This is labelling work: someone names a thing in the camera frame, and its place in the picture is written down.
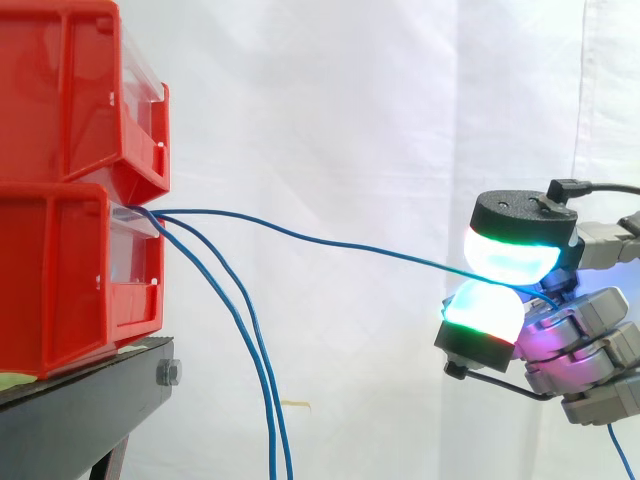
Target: green light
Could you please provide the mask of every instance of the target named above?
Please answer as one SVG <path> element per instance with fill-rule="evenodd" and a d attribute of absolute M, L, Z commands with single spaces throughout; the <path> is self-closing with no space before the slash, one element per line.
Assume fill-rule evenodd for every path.
<path fill-rule="evenodd" d="M 458 289 L 444 317 L 513 344 L 524 323 L 524 306 L 509 288 L 469 280 Z"/>
<path fill-rule="evenodd" d="M 555 266 L 560 249 L 546 245 L 503 243 L 469 229 L 464 255 L 479 275 L 512 285 L 532 285 Z"/>

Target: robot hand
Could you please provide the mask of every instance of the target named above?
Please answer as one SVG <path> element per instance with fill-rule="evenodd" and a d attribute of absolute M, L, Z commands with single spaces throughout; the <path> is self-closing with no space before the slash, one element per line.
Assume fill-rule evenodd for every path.
<path fill-rule="evenodd" d="M 623 322 L 628 304 L 610 287 L 564 302 L 533 306 L 514 356 L 539 394 L 564 395 L 571 423 L 604 425 L 640 413 L 640 330 Z"/>
<path fill-rule="evenodd" d="M 525 315 L 505 307 L 513 292 L 461 287 L 445 301 L 435 340 L 447 353 L 447 374 L 536 400 L 564 396 L 571 423 L 603 425 L 640 413 L 640 330 L 623 321 L 626 299 L 616 287 L 577 299 L 574 294 L 578 270 L 604 270 L 640 258 L 640 212 L 612 225 L 577 224 L 567 201 L 595 191 L 640 195 L 638 187 L 553 180 L 546 194 L 502 190 L 478 197 L 465 240 L 469 264 L 481 280 L 546 303 L 529 302 Z M 526 362 L 534 392 L 473 372 L 481 367 L 504 372 L 512 358 Z"/>

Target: white fabric curtain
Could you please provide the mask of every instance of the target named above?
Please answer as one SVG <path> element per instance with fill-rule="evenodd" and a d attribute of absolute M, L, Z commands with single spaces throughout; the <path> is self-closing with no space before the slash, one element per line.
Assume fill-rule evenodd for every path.
<path fill-rule="evenodd" d="M 572 175 L 640 183 L 635 2 L 590 1 L 586 14 L 584 0 L 119 3 L 171 89 L 172 191 L 157 206 L 229 209 L 466 267 L 483 191 Z M 616 194 L 576 205 L 608 222 L 640 209 Z M 458 278 L 239 220 L 188 221 L 251 293 L 281 397 L 310 405 L 285 407 L 298 479 L 623 478 L 606 429 L 569 425 L 558 401 L 444 377 L 432 345 Z M 181 238 L 246 315 L 209 253 Z M 637 261 L 587 284 L 633 300 L 634 276 Z M 176 337 L 183 381 L 133 433 L 123 479 L 267 478 L 253 364 L 170 246 L 161 333 Z M 522 372 L 514 362 L 507 377 L 526 385 Z M 639 426 L 616 425 L 638 469 Z"/>

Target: metal bolt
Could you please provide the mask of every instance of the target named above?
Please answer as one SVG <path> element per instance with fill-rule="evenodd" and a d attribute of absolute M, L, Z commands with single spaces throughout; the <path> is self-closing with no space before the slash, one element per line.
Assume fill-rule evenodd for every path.
<path fill-rule="evenodd" d="M 165 387 L 175 387 L 182 378 L 182 362 L 180 360 L 161 360 L 158 365 L 157 382 Z"/>

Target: blue cable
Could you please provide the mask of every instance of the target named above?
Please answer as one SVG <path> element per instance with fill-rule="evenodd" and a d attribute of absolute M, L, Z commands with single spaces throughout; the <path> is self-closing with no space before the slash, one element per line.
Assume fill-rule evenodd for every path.
<path fill-rule="evenodd" d="M 258 378 L 260 379 L 260 386 L 262 387 L 262 396 L 264 397 L 264 406 L 267 416 L 267 426 L 269 430 L 269 479 L 276 480 L 277 479 L 277 451 L 276 451 L 276 425 L 275 419 L 273 417 L 273 405 L 271 404 L 271 391 L 269 389 L 269 383 L 267 381 L 267 377 L 265 376 L 264 369 L 262 367 L 262 362 L 260 360 L 260 355 L 258 354 L 256 347 L 253 345 L 253 341 L 251 340 L 251 336 L 247 331 L 244 323 L 242 322 L 242 318 L 238 313 L 235 305 L 227 294 L 224 292 L 222 287 L 216 282 L 213 278 L 207 267 L 198 259 L 198 257 L 187 248 L 180 240 L 174 237 L 167 229 L 165 229 L 158 220 L 149 212 L 148 210 L 138 207 L 131 206 L 129 207 L 132 210 L 140 212 L 145 217 L 149 219 L 149 221 L 153 224 L 153 226 L 167 239 L 169 240 L 178 250 L 180 250 L 191 262 L 200 270 L 200 273 L 207 279 L 209 284 L 216 291 L 218 296 L 222 299 L 225 306 L 233 315 L 233 319 L 236 322 L 236 326 L 242 335 L 242 339 L 244 340 L 249 353 L 251 354 L 251 358 L 256 367 L 256 372 L 258 373 Z"/>
<path fill-rule="evenodd" d="M 276 415 L 278 417 L 278 427 L 280 428 L 280 438 L 282 439 L 282 448 L 284 450 L 284 459 L 287 467 L 287 479 L 293 480 L 293 462 L 291 461 L 291 449 L 289 447 L 289 439 L 287 437 L 287 427 L 284 421 L 284 415 L 282 413 L 282 405 L 280 404 L 280 395 L 278 394 L 278 387 L 276 385 L 276 377 L 273 372 L 273 368 L 271 366 L 271 361 L 269 360 L 269 355 L 267 354 L 267 347 L 264 344 L 264 339 L 262 338 L 262 333 L 260 332 L 260 324 L 258 322 L 258 316 L 253 307 L 253 302 L 251 301 L 251 297 L 249 296 L 249 292 L 245 288 L 242 281 L 238 278 L 236 273 L 233 271 L 229 263 L 225 260 L 220 250 L 218 250 L 207 237 L 205 237 L 202 233 L 196 230 L 189 224 L 181 222 L 173 217 L 169 217 L 167 215 L 156 215 L 156 218 L 160 220 L 164 220 L 165 222 L 173 223 L 198 237 L 202 243 L 204 243 L 209 250 L 216 256 L 216 258 L 220 261 L 220 264 L 224 267 L 229 276 L 233 279 L 235 284 L 242 292 L 242 296 L 244 297 L 244 301 L 247 304 L 247 308 L 249 309 L 249 314 L 251 315 L 251 322 L 253 323 L 253 331 L 256 335 L 256 340 L 258 341 L 258 348 L 260 349 L 260 353 L 262 354 L 262 360 L 264 361 L 265 369 L 267 370 L 267 375 L 269 377 L 269 384 L 271 385 L 271 393 L 273 394 L 273 403 L 276 409 Z"/>
<path fill-rule="evenodd" d="M 627 471 L 627 475 L 629 475 L 629 480 L 636 480 L 636 477 L 633 475 L 633 471 L 631 470 L 631 465 L 629 465 L 629 462 L 627 461 L 627 457 L 622 451 L 622 447 L 618 443 L 616 434 L 613 433 L 613 425 L 611 424 L 607 425 L 607 429 L 609 430 L 609 436 L 611 437 L 611 441 L 613 442 L 613 445 L 616 447 L 616 450 L 618 451 L 618 455 L 620 455 L 620 460 L 622 460 L 624 469 Z"/>
<path fill-rule="evenodd" d="M 554 310 L 558 310 L 559 307 L 552 299 L 547 297 L 546 295 L 536 292 L 535 290 L 531 290 L 528 288 L 520 287 L 517 285 L 510 285 L 508 283 L 497 282 L 495 280 L 490 280 L 488 278 L 482 277 L 480 275 L 476 275 L 475 273 L 465 272 L 464 270 L 459 270 L 457 268 L 448 267 L 446 265 L 442 265 L 440 263 L 433 262 L 431 260 L 426 260 L 419 257 L 414 257 L 412 255 L 406 255 L 404 253 L 394 252 L 392 250 L 385 250 L 383 248 L 372 247 L 369 245 L 362 245 L 359 243 L 345 243 L 345 242 L 336 242 L 333 240 L 324 240 L 321 238 L 310 237 L 309 235 L 303 235 L 301 233 L 294 232 L 292 230 L 286 229 L 284 227 L 280 227 L 271 222 L 267 222 L 266 220 L 261 220 L 256 217 L 252 217 L 250 215 L 244 215 L 242 213 L 235 212 L 227 212 L 225 210 L 208 210 L 208 209 L 199 209 L 199 208 L 174 208 L 174 209 L 162 209 L 162 210 L 152 210 L 154 215 L 219 215 L 223 217 L 232 217 L 239 218 L 241 220 L 247 220 L 249 222 L 257 223 L 258 225 L 262 225 L 263 227 L 270 228 L 277 232 L 283 233 L 285 235 L 289 235 L 290 237 L 297 238 L 299 240 L 304 240 L 306 242 L 317 243 L 320 245 L 327 245 L 330 247 L 339 247 L 339 248 L 348 248 L 351 250 L 363 250 L 366 252 L 377 253 L 379 255 L 386 255 L 388 257 L 399 258 L 400 260 L 406 260 L 409 262 L 419 263 L 421 265 L 426 265 L 428 267 L 437 268 L 439 270 L 444 270 L 445 272 L 454 273 L 456 275 L 461 275 L 463 277 L 471 278 L 473 280 L 478 280 L 480 282 L 490 283 L 492 285 L 500 285 L 503 287 L 511 288 L 517 292 L 524 293 L 526 295 L 530 295 L 535 298 L 539 298 L 540 300 L 544 300 L 547 302 L 551 308 Z"/>

